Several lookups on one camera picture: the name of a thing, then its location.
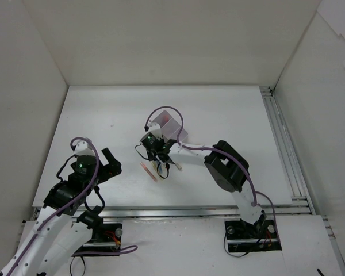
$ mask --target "red wire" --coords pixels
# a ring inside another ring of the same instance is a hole
[[[114,232],[105,231],[105,235],[106,235],[107,237],[111,237],[111,238],[114,240],[114,242],[116,242],[117,244],[120,244],[120,241],[118,241],[118,240],[116,239],[115,233],[114,233]]]
[[[270,244],[269,244],[269,247],[270,247],[272,245],[272,237],[269,231],[266,231],[266,239],[267,239],[267,236],[270,238]]]

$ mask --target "white wall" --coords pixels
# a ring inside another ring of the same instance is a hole
[[[320,0],[24,0],[69,85],[277,81]]]
[[[345,260],[345,40],[316,14],[275,96],[313,202]]]
[[[23,4],[0,0],[0,269],[30,217],[66,91]]]

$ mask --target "bolt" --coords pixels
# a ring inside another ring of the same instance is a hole
[[[270,224],[268,227],[267,227],[267,230],[270,232],[270,233],[274,233],[275,232],[275,228],[272,224]]]
[[[235,229],[233,226],[229,226],[228,228],[226,228],[226,233],[229,235],[232,235],[235,233]]]
[[[116,237],[121,237],[121,235],[122,235],[122,229],[121,229],[121,228],[117,228],[117,229],[115,230],[115,236],[116,236]]]

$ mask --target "white table surface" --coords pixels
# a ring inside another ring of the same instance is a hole
[[[258,86],[71,86],[33,206],[42,206],[57,183],[56,172],[72,154],[69,143],[76,136],[92,139],[100,153],[108,147],[122,164],[121,175],[100,185],[109,207],[234,205],[232,195],[220,189],[204,167],[182,164],[180,172],[172,166],[169,178],[158,182],[142,169],[134,146],[145,134],[148,115],[162,105],[181,111],[189,143],[226,140],[249,162],[256,190],[266,193],[277,205],[292,203]],[[169,112],[180,121],[173,110]],[[63,176],[70,172],[68,166]],[[91,206],[99,204],[94,193],[87,201]],[[259,202],[268,204],[261,197]]]
[[[21,241],[34,222],[26,223]],[[67,225],[58,239],[69,231]],[[327,231],[320,216],[279,216],[282,251],[253,252],[240,259],[223,247],[224,219],[129,220],[123,222],[123,246],[138,250],[120,257],[85,258],[90,276],[341,276]],[[69,275],[70,260],[56,276]],[[73,274],[82,275],[76,259]]]

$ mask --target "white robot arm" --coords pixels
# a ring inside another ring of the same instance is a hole
[[[168,169],[169,164],[174,163],[206,167],[215,182],[225,191],[232,193],[241,219],[252,230],[260,231],[266,215],[258,204],[253,204],[253,191],[250,182],[246,181],[249,164],[226,141],[220,140],[215,145],[164,141],[161,128],[155,122],[149,122],[145,130],[148,132],[140,142],[146,149],[148,160],[165,163]]]
[[[103,219],[99,217],[101,208],[96,206],[93,210],[85,211],[72,225],[70,233],[52,245],[78,207],[86,202],[91,191],[98,191],[98,184],[121,173],[120,162],[107,148],[102,153],[109,164],[103,165],[89,139],[77,137],[72,140],[71,147],[74,151],[72,157],[77,158],[71,165],[74,172],[67,180],[60,177],[69,158],[58,172],[60,182],[44,200],[44,207],[30,234],[15,256],[0,271],[0,276],[53,276],[103,224]]]

